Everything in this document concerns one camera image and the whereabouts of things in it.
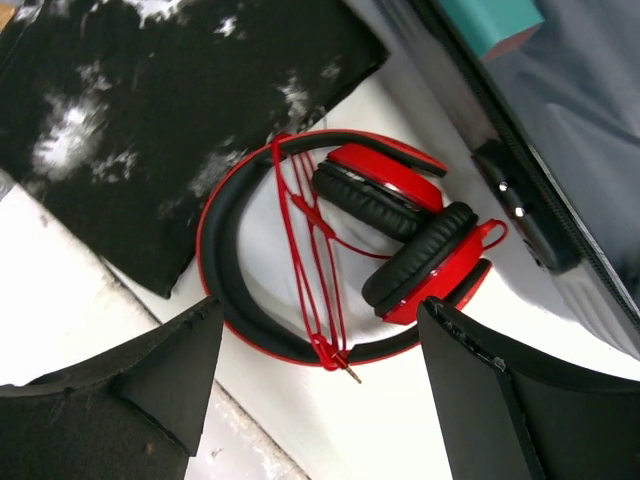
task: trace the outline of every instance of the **teal object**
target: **teal object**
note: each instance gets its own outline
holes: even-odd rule
[[[439,2],[479,58],[502,41],[544,21],[533,0]]]

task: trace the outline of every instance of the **white surface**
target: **white surface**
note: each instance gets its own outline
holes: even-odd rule
[[[0,200],[0,385],[23,385],[157,325],[98,258],[24,190],[14,187]],[[200,449],[185,478],[306,476],[214,385]]]
[[[0,201],[0,385],[23,385],[157,325],[22,188]]]
[[[394,103],[399,92],[415,94],[413,113],[421,112],[422,119],[415,124],[423,129],[412,128],[407,122],[411,115],[401,113]],[[364,82],[329,114],[328,124],[331,128],[383,133],[423,148],[452,167],[444,182],[452,198],[468,201],[481,221],[490,216],[506,220],[438,103],[397,62],[390,62]],[[264,232],[264,225],[257,228],[262,233],[259,238],[253,236],[255,247],[262,235],[272,235]],[[270,269],[288,261],[286,244],[271,250],[271,257],[263,252],[265,258],[258,268]],[[496,268],[467,306],[467,314],[560,358],[640,379],[640,363],[597,340],[572,320],[515,233],[490,257]],[[267,278],[268,273],[257,272],[256,276]],[[170,301],[129,285],[162,320],[203,296],[193,264]],[[357,372],[363,385],[342,372],[326,373],[265,357],[225,331],[216,375],[314,480],[451,478],[421,352],[413,350],[378,364],[359,366]]]

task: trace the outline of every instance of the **white paint splatter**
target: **white paint splatter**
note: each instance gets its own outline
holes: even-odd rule
[[[93,62],[91,65],[78,67],[76,71],[80,74],[82,83],[89,91],[105,91],[112,87],[106,77],[100,73],[100,62],[98,60]]]
[[[295,75],[289,78],[287,85],[278,87],[278,90],[282,92],[289,106],[289,127],[295,130],[307,114],[309,94],[300,86]]]
[[[14,17],[15,21],[24,22],[28,25],[31,25],[38,18],[43,4],[44,0],[39,0],[33,5],[22,5],[16,12],[16,15]]]
[[[222,146],[223,147],[228,147],[229,145],[231,145],[233,143],[233,141],[236,139],[235,135],[230,135],[228,136],[224,142],[222,142]]]
[[[220,27],[218,27],[218,29],[214,33],[221,33],[222,35],[225,36],[225,38],[228,37],[236,29],[237,20],[238,20],[238,17],[235,17],[235,16],[222,19],[222,22],[220,23]]]
[[[276,138],[276,135],[278,135],[278,133],[281,133],[281,132],[279,130],[270,132],[269,135],[267,135],[267,139],[265,140],[264,144],[265,145],[269,145],[271,143],[271,141],[274,138]]]
[[[129,180],[131,169],[136,161],[136,154],[123,152],[120,155],[109,155],[104,161],[91,164],[92,182],[116,183]]]
[[[33,148],[32,162],[36,173],[58,181],[91,162],[106,107],[86,95],[76,100],[48,96],[47,101],[53,110],[46,120],[47,130]]]
[[[331,63],[322,70],[320,75],[328,80],[335,80],[336,77],[340,75],[340,67],[338,67],[335,63]]]
[[[160,220],[165,220],[173,217],[174,212],[181,203],[182,198],[170,198],[169,200],[165,200],[158,207],[158,218]]]
[[[58,17],[69,16],[69,4],[72,0],[53,0],[49,6],[49,10],[53,15]]]
[[[167,21],[180,12],[185,0],[123,0],[138,12],[140,28],[144,28],[145,22]]]
[[[209,194],[216,183],[240,161],[245,153],[246,151],[238,150],[225,154],[211,152],[207,155],[207,160],[198,174],[189,182],[189,190],[196,197]]]

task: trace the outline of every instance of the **black headband padding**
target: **black headband padding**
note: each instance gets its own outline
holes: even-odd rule
[[[478,216],[462,202],[448,205],[362,287],[376,315],[384,315],[422,283],[469,235]]]
[[[350,177],[330,160],[318,165],[311,183],[320,197],[398,242],[407,242],[432,216],[377,185]]]
[[[372,148],[383,145],[355,133],[320,132],[284,140],[282,149],[289,154],[297,154],[349,142]],[[271,162],[266,161],[270,158],[271,151],[259,152],[228,177],[217,191],[206,211],[200,233],[202,274],[207,289],[220,300],[225,308],[226,321],[238,335],[273,355],[318,365],[318,357],[307,341],[278,324],[256,304],[240,269],[237,250],[240,220],[249,199],[271,168]],[[387,357],[418,342],[417,327],[412,327],[384,340],[354,346],[349,361],[360,363]]]
[[[375,150],[378,153],[382,153],[383,155],[386,155],[387,157],[403,164],[406,167],[415,168],[425,173],[436,175],[437,177],[444,177],[447,173],[446,170],[443,170],[442,168],[431,163],[423,162],[422,160],[419,160],[412,155],[401,152],[400,150],[397,150],[395,147],[386,142],[381,142],[376,138],[362,135],[356,132],[318,132],[306,136],[301,135],[289,139],[285,138],[281,141],[280,145],[283,152],[286,152],[289,155],[296,155],[298,153],[313,150],[316,148],[338,147],[346,143],[355,143],[363,147],[371,148],[372,150]],[[255,159],[259,162],[266,162],[270,165],[272,164],[271,152],[268,150],[258,153]]]

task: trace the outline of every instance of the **zipper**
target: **zipper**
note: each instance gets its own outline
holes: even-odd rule
[[[477,65],[477,60],[471,54],[442,7],[434,0],[408,1],[424,26],[441,43],[449,58],[457,66],[501,140],[525,170],[532,184],[538,189],[553,216],[556,217],[568,234],[574,248],[582,258],[589,262],[606,290],[630,319],[634,328],[640,332],[638,307],[630,298],[622,283],[618,280],[618,284],[616,284],[614,276],[603,261],[603,258],[606,258],[604,253],[600,252],[599,255],[597,249],[587,240],[587,236],[590,237],[590,233],[587,232],[585,227],[581,229],[578,225],[576,218],[579,217],[571,214],[568,201],[564,202],[561,195],[554,188],[555,181],[552,180],[549,171],[545,173],[545,169],[542,166],[544,165],[542,158],[536,152],[532,142],[527,141],[522,135],[523,129],[518,128],[513,120],[516,117],[512,112],[510,113],[510,107],[507,106],[504,99],[500,99],[500,96],[496,94],[491,82],[487,79],[486,74],[482,72],[482,68]]]

